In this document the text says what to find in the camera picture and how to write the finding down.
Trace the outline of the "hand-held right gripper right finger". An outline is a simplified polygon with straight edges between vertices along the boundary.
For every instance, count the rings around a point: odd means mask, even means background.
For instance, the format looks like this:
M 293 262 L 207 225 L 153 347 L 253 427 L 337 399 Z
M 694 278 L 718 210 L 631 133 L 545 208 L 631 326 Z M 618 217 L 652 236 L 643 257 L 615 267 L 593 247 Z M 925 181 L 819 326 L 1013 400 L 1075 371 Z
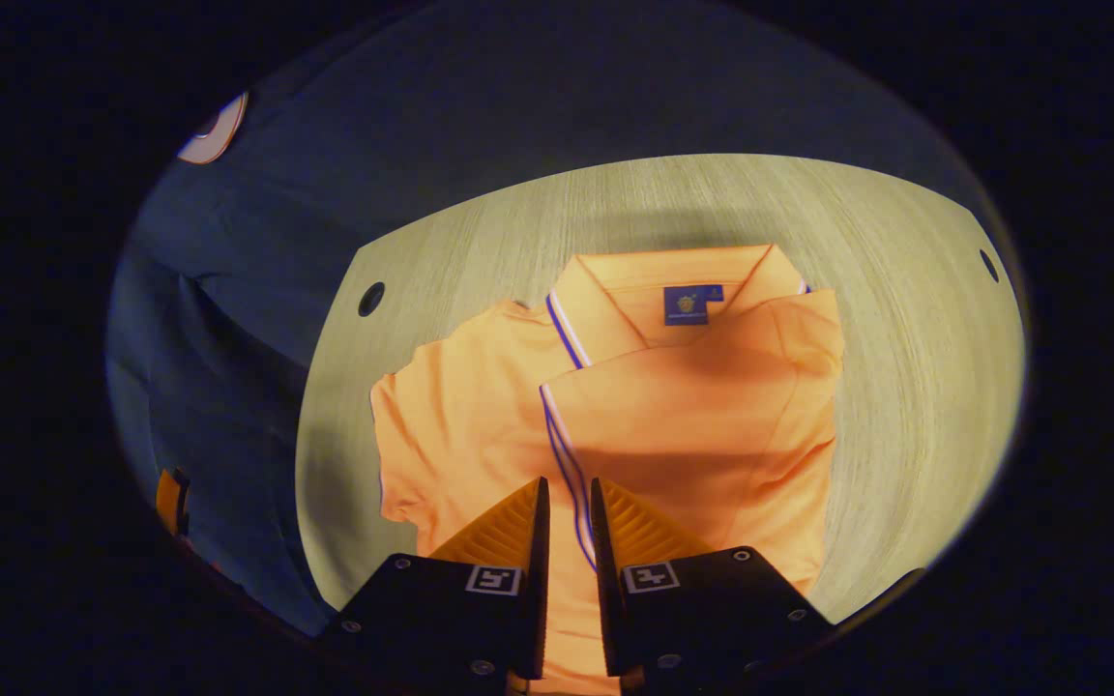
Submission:
M 746 693 L 836 639 L 756 549 L 712 549 L 604 478 L 592 535 L 602 651 L 624 693 Z

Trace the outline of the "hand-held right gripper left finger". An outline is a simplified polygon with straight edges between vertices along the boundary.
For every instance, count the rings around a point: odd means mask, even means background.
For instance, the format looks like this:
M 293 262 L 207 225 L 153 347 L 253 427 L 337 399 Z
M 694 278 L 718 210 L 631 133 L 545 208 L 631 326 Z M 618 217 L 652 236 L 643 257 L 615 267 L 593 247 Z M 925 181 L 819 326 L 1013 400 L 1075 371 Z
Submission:
M 427 556 L 393 553 L 321 634 L 358 693 L 526 693 L 543 677 L 549 486 L 539 477 Z

